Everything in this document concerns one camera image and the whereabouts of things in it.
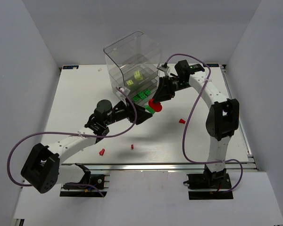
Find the grey drawer trays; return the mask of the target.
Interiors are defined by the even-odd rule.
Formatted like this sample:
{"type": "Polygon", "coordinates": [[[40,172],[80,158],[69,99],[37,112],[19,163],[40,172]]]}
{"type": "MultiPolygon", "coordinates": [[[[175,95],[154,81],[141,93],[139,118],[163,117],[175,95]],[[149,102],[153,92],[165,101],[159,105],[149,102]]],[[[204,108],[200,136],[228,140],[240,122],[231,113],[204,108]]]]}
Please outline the grey drawer trays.
{"type": "Polygon", "coordinates": [[[143,100],[135,102],[140,106],[145,106],[148,101],[154,96],[158,87],[158,69],[152,64],[126,64],[121,67],[108,65],[108,73],[110,78],[110,83],[113,92],[115,92],[116,87],[127,87],[130,89],[129,97],[133,99],[134,96],[143,96],[143,100]],[[135,71],[140,71],[143,76],[143,80],[136,80],[133,73],[135,71]],[[133,86],[128,86],[126,84],[127,80],[132,80],[134,82],[133,86]],[[143,91],[149,89],[151,94],[147,97],[143,91]]]}

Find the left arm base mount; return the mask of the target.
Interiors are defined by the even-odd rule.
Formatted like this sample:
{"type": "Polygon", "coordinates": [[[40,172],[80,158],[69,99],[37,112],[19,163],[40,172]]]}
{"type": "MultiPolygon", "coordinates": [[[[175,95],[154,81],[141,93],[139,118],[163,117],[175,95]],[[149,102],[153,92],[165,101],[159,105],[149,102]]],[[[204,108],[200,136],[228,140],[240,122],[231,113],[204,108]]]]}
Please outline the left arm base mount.
{"type": "Polygon", "coordinates": [[[110,175],[92,171],[80,163],[62,165],[57,184],[61,197],[104,198],[109,188],[110,175]]]}

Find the red white green lego stack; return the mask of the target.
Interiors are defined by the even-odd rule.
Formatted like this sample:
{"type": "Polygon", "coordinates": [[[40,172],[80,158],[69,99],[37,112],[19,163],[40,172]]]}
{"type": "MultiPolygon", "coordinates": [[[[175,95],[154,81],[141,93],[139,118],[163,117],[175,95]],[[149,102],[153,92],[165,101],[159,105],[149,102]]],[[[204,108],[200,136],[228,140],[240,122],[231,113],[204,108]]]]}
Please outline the red white green lego stack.
{"type": "Polygon", "coordinates": [[[160,102],[155,103],[154,99],[150,99],[148,104],[145,105],[145,109],[151,114],[158,113],[162,110],[162,105],[160,102]]]}

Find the yellow lego brick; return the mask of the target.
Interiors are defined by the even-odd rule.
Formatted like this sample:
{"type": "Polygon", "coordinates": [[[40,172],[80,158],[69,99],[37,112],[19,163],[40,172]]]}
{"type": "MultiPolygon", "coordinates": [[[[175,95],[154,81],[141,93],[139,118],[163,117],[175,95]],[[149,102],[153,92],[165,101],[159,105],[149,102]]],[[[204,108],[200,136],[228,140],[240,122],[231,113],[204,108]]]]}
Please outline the yellow lego brick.
{"type": "Polygon", "coordinates": [[[140,71],[135,71],[135,72],[133,73],[133,75],[134,75],[134,78],[135,78],[136,80],[138,80],[138,81],[143,80],[143,76],[142,76],[142,73],[141,73],[140,71]]]}
{"type": "Polygon", "coordinates": [[[127,80],[126,84],[130,87],[134,85],[134,82],[132,80],[127,80]]]}

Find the clear acrylic cover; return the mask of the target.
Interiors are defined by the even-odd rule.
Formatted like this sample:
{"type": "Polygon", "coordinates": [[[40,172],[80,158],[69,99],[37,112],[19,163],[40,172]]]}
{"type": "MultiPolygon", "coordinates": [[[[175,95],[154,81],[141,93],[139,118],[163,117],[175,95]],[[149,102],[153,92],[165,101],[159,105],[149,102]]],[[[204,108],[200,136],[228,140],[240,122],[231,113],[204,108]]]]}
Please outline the clear acrylic cover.
{"type": "Polygon", "coordinates": [[[107,66],[121,67],[126,64],[143,63],[155,65],[157,68],[161,61],[159,44],[140,31],[116,40],[106,46],[103,51],[107,66]]]}

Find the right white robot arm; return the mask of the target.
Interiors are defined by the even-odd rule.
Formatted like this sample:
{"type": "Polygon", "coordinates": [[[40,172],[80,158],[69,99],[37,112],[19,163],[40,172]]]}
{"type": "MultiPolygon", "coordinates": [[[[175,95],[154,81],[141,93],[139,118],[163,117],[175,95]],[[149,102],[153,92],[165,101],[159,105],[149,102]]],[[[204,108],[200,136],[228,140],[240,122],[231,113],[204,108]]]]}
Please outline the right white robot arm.
{"type": "Polygon", "coordinates": [[[175,65],[176,75],[169,74],[166,64],[159,64],[157,69],[165,75],[159,78],[149,106],[158,112],[162,109],[160,103],[174,98],[177,91],[194,88],[209,108],[206,129],[210,135],[210,148],[205,168],[214,174],[224,174],[227,147],[239,126],[239,102],[223,95],[201,64],[189,65],[186,60],[179,61],[175,65]]]}

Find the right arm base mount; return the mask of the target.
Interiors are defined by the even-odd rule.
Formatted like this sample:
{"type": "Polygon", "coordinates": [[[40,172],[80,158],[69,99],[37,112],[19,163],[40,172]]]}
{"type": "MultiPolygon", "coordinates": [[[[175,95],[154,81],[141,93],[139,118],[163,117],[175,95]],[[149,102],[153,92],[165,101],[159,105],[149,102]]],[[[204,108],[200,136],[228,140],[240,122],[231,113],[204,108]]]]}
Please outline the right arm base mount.
{"type": "Polygon", "coordinates": [[[189,200],[232,200],[233,192],[229,174],[226,169],[210,172],[204,169],[202,174],[187,174],[183,182],[188,187],[189,200]]]}

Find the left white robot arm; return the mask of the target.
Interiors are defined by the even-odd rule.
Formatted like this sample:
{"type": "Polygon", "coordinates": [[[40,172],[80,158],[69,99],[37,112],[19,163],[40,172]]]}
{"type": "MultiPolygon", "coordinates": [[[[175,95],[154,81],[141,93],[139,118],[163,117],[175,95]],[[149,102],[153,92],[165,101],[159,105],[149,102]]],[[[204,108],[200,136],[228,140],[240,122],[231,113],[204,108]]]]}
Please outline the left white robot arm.
{"type": "Polygon", "coordinates": [[[67,166],[63,163],[77,152],[100,142],[109,133],[110,124],[127,119],[139,125],[151,117],[152,114],[144,107],[130,104],[128,100],[120,101],[115,106],[109,100],[101,100],[76,135],[48,145],[36,144],[21,170],[21,176],[41,194],[56,184],[65,184],[71,188],[94,187],[87,167],[81,163],[67,166]]]}

